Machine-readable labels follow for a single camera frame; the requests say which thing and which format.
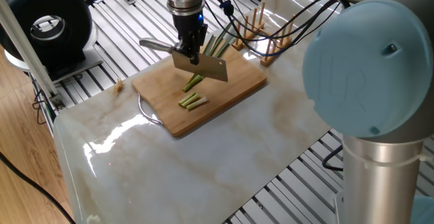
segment metal handle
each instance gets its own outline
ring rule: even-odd
[[[163,122],[161,122],[161,121],[158,120],[158,119],[154,119],[154,118],[152,118],[151,116],[147,115],[147,114],[143,111],[143,109],[142,109],[142,104],[140,103],[140,102],[142,101],[142,97],[140,96],[140,93],[137,93],[137,94],[138,94],[138,108],[140,109],[140,112],[142,112],[142,115],[143,115],[145,118],[147,118],[150,122],[153,122],[154,124],[157,124],[157,125],[163,125]]]
[[[169,54],[171,54],[173,50],[173,46],[170,44],[152,38],[143,38],[139,41],[139,44],[152,50],[168,52]]]

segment small crumb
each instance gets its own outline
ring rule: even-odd
[[[117,78],[117,82],[113,87],[113,95],[118,95],[123,88],[123,82],[121,78]]]

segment knife handle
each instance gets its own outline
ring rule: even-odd
[[[152,50],[168,52],[169,54],[173,51],[173,47],[170,44],[152,38],[143,38],[139,41],[139,44]]]

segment metal clamp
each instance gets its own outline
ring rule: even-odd
[[[140,112],[142,112],[142,115],[143,115],[145,118],[147,118],[150,122],[153,122],[154,124],[157,124],[157,125],[163,125],[163,122],[161,122],[161,121],[158,120],[158,119],[154,119],[154,118],[152,118],[151,116],[147,115],[147,114],[143,111],[143,109],[142,109],[142,104],[140,103],[140,102],[142,101],[142,97],[140,97],[140,94],[139,94],[139,93],[137,93],[137,95],[138,95],[138,108],[140,109]]]

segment green onion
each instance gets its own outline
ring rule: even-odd
[[[215,40],[216,40],[216,37],[214,35],[212,35],[210,40],[208,41],[208,43],[205,46],[205,50],[203,51],[203,54],[208,55],[210,53],[212,44],[214,43]]]
[[[224,41],[223,46],[217,51],[215,57],[219,58],[220,56],[222,56],[223,52],[229,47],[229,45],[229,42]]]
[[[199,105],[202,105],[202,104],[204,104],[204,103],[206,103],[206,102],[208,102],[208,99],[207,99],[206,97],[203,97],[203,98],[199,99],[198,101],[196,101],[196,102],[194,102],[194,103],[192,103],[192,104],[187,105],[186,108],[187,108],[189,111],[191,111],[191,110],[197,108]]]
[[[194,74],[194,75],[192,75],[191,77],[190,77],[190,79],[189,79],[189,81],[187,82],[187,84],[188,83],[190,83],[196,76],[198,76],[198,74]]]
[[[212,47],[210,53],[208,54],[208,56],[212,56],[212,54],[214,53],[214,51],[216,50],[216,48],[220,45],[220,42],[222,41],[224,34],[226,34],[226,32],[229,30],[229,28],[231,27],[231,23],[229,23],[226,28],[224,28],[224,30],[220,33],[220,35],[217,37],[217,41],[214,44],[214,47]]]
[[[201,97],[198,94],[193,95],[191,98],[187,99],[187,101],[182,103],[182,107],[187,107],[192,102],[195,102],[196,100],[200,99]]]
[[[181,99],[181,101],[179,101],[178,104],[179,104],[180,106],[182,106],[182,104],[183,104],[185,101],[187,101],[188,99],[190,99],[190,98],[191,98],[192,96],[194,96],[194,95],[196,95],[195,92],[193,92],[193,93],[190,94],[190,95],[187,95],[185,98]]]
[[[190,82],[188,82],[185,87],[182,89],[184,92],[188,92],[192,87],[196,86],[199,82],[201,82],[203,79],[203,76],[197,75],[195,76]]]

